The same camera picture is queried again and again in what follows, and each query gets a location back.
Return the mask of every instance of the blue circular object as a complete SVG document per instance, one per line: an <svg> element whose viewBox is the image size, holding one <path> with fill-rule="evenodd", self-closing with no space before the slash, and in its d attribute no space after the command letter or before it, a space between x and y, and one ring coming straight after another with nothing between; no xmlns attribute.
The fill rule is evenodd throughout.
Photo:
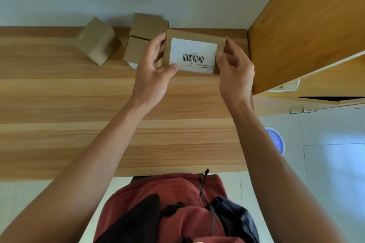
<svg viewBox="0 0 365 243"><path fill-rule="evenodd" d="M265 130L270 135L272 141L274 142L276 148L279 150L279 152L284 155L285 152L285 143L284 139L282 139L281 135L278 131L274 130L270 127L265 127Z"/></svg>

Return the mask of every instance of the hand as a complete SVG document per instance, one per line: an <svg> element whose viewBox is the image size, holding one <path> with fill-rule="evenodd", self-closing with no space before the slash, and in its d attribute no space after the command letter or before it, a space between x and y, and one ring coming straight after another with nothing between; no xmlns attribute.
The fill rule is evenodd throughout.
<svg viewBox="0 0 365 243"><path fill-rule="evenodd" d="M167 67L160 66L158 68L154 66L154 63L161 58L162 43L165 38L166 33L162 33L151 40L137 67L130 101L143 104L147 112L161 101L166 93L170 78L178 70L178 65L176 64L171 64Z"/></svg>
<svg viewBox="0 0 365 243"><path fill-rule="evenodd" d="M231 110L246 105L252 108L251 91L255 70L242 48L227 38L225 52L217 52L216 59L221 72L219 90L227 108Z"/></svg>

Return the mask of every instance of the wooden table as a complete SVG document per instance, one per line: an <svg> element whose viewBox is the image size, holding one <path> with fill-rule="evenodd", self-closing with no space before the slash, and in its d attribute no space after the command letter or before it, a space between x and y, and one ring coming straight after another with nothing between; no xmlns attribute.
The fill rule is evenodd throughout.
<svg viewBox="0 0 365 243"><path fill-rule="evenodd" d="M53 179L127 102L135 70L122 46L103 66L50 37L81 28L0 28L0 180ZM244 29L185 29L229 36L248 52ZM246 170L219 76L179 71L144 118L115 176Z"/></svg>

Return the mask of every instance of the person's left hand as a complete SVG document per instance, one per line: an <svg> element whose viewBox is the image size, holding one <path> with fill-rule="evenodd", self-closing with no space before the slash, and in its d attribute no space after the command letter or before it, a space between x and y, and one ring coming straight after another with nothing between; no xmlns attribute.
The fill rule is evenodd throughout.
<svg viewBox="0 0 365 243"><path fill-rule="evenodd" d="M154 66L154 63L159 59L159 53L165 38L166 33L162 33L151 40L137 67L130 100L146 106L147 112L161 101L166 93L170 78L178 70L177 64L171 64L167 67L160 66L158 68Z"/></svg>

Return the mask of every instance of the barcode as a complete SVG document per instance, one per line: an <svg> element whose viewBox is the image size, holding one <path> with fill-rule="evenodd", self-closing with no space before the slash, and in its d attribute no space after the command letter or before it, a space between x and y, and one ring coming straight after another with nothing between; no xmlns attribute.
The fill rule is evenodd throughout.
<svg viewBox="0 0 365 243"><path fill-rule="evenodd" d="M204 62L204 56L184 54L182 57L182 60L187 61L187 62L198 62L198 63L202 64Z"/></svg>

